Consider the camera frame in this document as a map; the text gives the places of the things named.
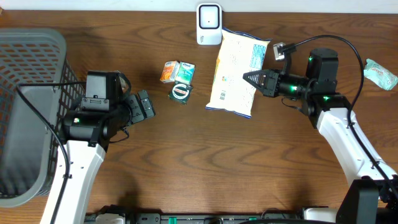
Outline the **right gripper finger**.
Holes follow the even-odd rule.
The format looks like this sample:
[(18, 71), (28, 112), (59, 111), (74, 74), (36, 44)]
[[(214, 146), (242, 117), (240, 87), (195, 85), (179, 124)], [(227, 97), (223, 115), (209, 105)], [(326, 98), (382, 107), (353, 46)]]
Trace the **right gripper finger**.
[(261, 93), (264, 93), (264, 91), (266, 90), (266, 76), (243, 76), (243, 79)]
[(267, 74), (266, 70), (256, 70), (256, 71), (251, 71), (251, 72), (244, 73), (243, 77), (244, 78), (247, 78), (247, 77), (263, 77), (266, 74)]

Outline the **yellow snack bag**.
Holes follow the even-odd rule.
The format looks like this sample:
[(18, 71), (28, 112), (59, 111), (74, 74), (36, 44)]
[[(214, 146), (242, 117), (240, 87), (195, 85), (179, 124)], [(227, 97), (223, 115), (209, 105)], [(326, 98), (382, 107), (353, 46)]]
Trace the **yellow snack bag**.
[(250, 118), (256, 89), (243, 79), (243, 75), (262, 69), (271, 40), (225, 27), (221, 33), (210, 102), (205, 108)]

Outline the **round tape roll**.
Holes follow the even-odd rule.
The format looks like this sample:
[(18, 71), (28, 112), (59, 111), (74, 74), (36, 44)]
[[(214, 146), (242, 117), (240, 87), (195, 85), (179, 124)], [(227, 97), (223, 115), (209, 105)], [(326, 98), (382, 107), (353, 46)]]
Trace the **round tape roll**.
[(172, 90), (169, 93), (169, 98), (180, 104), (186, 105), (190, 98), (193, 87), (181, 82), (175, 82)]

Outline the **orange small carton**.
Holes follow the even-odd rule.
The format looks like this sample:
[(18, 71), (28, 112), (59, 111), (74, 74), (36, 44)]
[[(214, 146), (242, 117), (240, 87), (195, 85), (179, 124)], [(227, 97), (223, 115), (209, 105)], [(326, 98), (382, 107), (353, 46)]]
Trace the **orange small carton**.
[(160, 76), (160, 81), (162, 83), (174, 82), (178, 74), (179, 68), (180, 68), (180, 62), (176, 60), (166, 62), (162, 74)]

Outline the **teal small carton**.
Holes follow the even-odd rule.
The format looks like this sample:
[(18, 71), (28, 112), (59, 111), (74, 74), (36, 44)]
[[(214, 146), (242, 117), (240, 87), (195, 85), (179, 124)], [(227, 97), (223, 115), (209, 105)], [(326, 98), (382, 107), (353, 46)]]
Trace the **teal small carton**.
[(190, 85), (195, 72), (195, 65), (187, 62), (180, 62), (180, 67), (175, 77), (176, 82)]

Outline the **mint green pack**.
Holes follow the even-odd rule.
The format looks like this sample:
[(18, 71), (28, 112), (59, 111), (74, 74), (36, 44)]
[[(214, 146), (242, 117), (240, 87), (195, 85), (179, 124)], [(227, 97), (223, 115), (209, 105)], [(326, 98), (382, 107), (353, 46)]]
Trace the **mint green pack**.
[(387, 91), (392, 90), (397, 85), (397, 76), (370, 58), (366, 59), (364, 77)]

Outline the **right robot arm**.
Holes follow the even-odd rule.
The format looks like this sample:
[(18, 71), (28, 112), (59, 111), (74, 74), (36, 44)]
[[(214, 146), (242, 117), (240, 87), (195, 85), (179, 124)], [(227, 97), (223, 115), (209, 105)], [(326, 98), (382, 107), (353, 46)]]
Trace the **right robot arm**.
[(318, 48), (310, 52), (304, 77), (291, 75), (290, 52), (274, 47), (284, 60), (281, 70), (259, 70), (243, 75), (264, 96), (299, 100), (298, 110), (326, 139), (345, 173), (350, 187), (338, 209), (308, 207), (306, 223), (397, 223), (397, 172), (376, 152), (363, 131), (348, 99), (336, 91), (338, 54)]

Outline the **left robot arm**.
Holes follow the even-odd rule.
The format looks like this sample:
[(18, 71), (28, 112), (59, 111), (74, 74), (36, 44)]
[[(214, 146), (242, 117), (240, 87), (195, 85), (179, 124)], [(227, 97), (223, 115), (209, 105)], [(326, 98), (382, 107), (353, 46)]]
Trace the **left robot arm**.
[(118, 131), (155, 116), (145, 90), (118, 71), (89, 71), (86, 92), (61, 120), (58, 161), (41, 223), (83, 223), (95, 177)]

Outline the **white barcode scanner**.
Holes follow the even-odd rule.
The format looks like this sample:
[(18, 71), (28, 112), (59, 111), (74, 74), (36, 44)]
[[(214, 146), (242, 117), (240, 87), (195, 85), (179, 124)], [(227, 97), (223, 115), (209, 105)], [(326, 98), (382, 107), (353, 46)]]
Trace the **white barcode scanner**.
[(219, 45), (222, 40), (222, 7), (217, 3), (197, 6), (197, 44)]

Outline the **grey plastic shopping basket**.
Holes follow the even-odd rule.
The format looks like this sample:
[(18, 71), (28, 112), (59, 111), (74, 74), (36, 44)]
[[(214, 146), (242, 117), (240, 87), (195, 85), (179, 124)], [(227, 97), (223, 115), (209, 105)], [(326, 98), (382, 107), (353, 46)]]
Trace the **grey plastic shopping basket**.
[(64, 37), (53, 29), (1, 29), (1, 207), (47, 195), (58, 144), (22, 94), (55, 131), (83, 86), (67, 60)]

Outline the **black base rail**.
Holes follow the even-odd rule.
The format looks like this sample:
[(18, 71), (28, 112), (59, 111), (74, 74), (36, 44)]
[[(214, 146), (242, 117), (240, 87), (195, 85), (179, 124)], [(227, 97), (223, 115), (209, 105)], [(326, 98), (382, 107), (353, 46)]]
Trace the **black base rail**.
[(310, 220), (320, 222), (336, 223), (336, 210), (329, 208), (309, 208), (304, 214), (282, 213), (277, 210), (267, 210), (262, 214), (250, 215), (178, 215), (159, 213), (133, 213), (120, 215), (116, 213), (103, 213), (87, 215), (84, 223), (131, 223), (131, 224), (204, 224), (204, 223), (242, 223), (256, 220)]

